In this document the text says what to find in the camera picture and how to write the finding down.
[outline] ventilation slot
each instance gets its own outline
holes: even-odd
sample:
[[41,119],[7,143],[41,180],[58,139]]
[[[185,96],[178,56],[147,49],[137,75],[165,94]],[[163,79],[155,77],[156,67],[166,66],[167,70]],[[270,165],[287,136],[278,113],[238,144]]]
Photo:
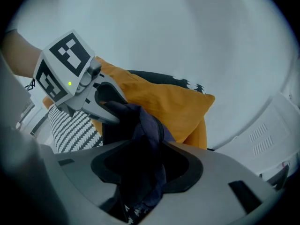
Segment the ventilation slot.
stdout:
[[262,140],[259,144],[257,144],[253,148],[254,155],[257,156],[258,154],[266,151],[269,147],[273,145],[273,141],[271,139],[271,136],[268,136],[264,140]]
[[253,133],[250,134],[250,141],[253,143],[257,138],[263,135],[267,131],[266,125],[263,123]]

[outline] striped cushion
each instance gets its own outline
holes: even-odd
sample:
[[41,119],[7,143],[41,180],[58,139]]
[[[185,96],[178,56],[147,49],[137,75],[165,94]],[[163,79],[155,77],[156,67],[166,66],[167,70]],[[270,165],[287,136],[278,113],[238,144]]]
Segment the striped cushion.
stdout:
[[102,146],[102,137],[82,111],[70,117],[52,105],[48,114],[57,151],[69,152]]

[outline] orange fabric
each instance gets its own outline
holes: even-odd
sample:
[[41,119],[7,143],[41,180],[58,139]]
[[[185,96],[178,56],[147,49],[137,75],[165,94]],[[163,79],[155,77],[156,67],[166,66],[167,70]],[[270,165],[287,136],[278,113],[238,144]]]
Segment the orange fabric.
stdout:
[[[153,84],[128,71],[96,57],[101,71],[111,76],[120,86],[129,103],[142,106],[157,117],[178,143],[207,149],[204,115],[215,97],[179,86]],[[92,120],[97,131],[102,124]]]

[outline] patterned fabric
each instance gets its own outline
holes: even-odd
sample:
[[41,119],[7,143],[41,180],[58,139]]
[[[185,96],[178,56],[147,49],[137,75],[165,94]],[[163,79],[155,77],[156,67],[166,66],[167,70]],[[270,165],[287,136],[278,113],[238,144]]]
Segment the patterned fabric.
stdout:
[[49,109],[48,117],[59,153],[102,146],[102,137],[86,113],[78,111],[70,117],[53,105]]

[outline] forearm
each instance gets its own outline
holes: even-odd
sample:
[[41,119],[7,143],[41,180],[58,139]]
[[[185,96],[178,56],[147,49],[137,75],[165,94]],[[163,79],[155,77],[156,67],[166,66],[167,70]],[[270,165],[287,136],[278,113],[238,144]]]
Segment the forearm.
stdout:
[[8,32],[1,44],[2,54],[13,73],[33,77],[41,50],[27,42],[17,30]]

